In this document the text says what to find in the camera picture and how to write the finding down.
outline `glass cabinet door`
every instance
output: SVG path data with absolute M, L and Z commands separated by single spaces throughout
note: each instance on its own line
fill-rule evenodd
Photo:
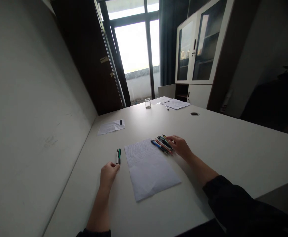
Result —
M 219 0 L 208 9 L 199 10 L 201 16 L 199 15 L 199 21 L 197 20 L 197 22 L 200 22 L 200 24 L 198 30 L 197 49 L 194 53 L 195 61 L 192 76 L 192 81 L 195 81 L 194 83 L 198 83 L 197 81 L 209 80 L 212 66 L 216 67 L 216 65 L 213 65 L 213 61 L 220 35 L 226 2 L 227 0 Z
M 190 58 L 190 50 L 192 39 L 194 37 L 194 28 L 195 24 L 193 23 L 193 19 L 190 22 L 186 22 L 187 24 L 180 29 L 178 27 L 179 32 L 177 33 L 179 36 L 179 44 L 177 51 L 177 70 L 176 70 L 176 82 L 187 81 L 188 78 L 188 65 Z

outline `stack of paper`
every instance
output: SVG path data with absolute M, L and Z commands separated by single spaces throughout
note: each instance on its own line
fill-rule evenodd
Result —
M 150 139 L 125 146 L 124 150 L 136 201 L 181 183 L 164 154 Z
M 151 100 L 151 104 L 156 105 L 156 104 L 160 104 L 162 102 L 166 102 L 168 100 L 170 100 L 170 98 L 163 96 L 163 97 Z
M 170 99 L 169 101 L 165 101 L 162 104 L 166 105 L 167 107 L 170 107 L 174 110 L 181 109 L 183 107 L 190 105 L 190 103 L 182 102 L 182 101 L 176 100 L 176 99 Z

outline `cabinet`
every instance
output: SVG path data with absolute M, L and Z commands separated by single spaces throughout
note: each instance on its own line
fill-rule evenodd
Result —
M 220 112 L 259 3 L 211 0 L 178 26 L 175 84 L 159 96 Z
M 211 85 L 189 85 L 187 102 L 200 108 L 207 108 Z
M 177 28 L 175 83 L 213 83 L 233 1 L 212 0 Z

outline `balcony door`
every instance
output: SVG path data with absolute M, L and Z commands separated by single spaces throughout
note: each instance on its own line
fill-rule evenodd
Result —
M 123 68 L 119 81 L 125 82 L 121 87 L 127 106 L 127 101 L 135 105 L 158 98 L 158 0 L 99 0 L 98 5 L 102 20 L 109 22 L 106 33 L 112 34 L 109 44 L 116 51 L 115 65 Z

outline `glass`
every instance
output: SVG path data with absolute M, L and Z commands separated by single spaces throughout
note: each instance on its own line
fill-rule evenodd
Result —
M 153 80 L 155 99 L 159 97 L 158 87 L 160 87 L 159 73 L 159 20 L 150 21 L 152 63 L 153 63 Z
M 99 12 L 100 12 L 101 20 L 103 21 L 103 15 L 102 15 L 101 7 L 100 7 L 100 4 L 99 4 L 99 3 L 98 3 L 98 8 L 99 8 Z
M 159 10 L 159 0 L 147 0 L 147 12 Z
M 145 108 L 150 109 L 151 108 L 151 99 L 145 99 Z
M 225 6 L 226 0 L 220 0 L 201 15 L 193 81 L 209 80 L 210 78 Z
M 107 4 L 110 20 L 145 12 L 144 0 L 111 0 L 105 3 Z
M 186 81 L 190 57 L 193 21 L 179 31 L 177 81 Z
M 131 104 L 152 98 L 145 22 L 115 28 Z

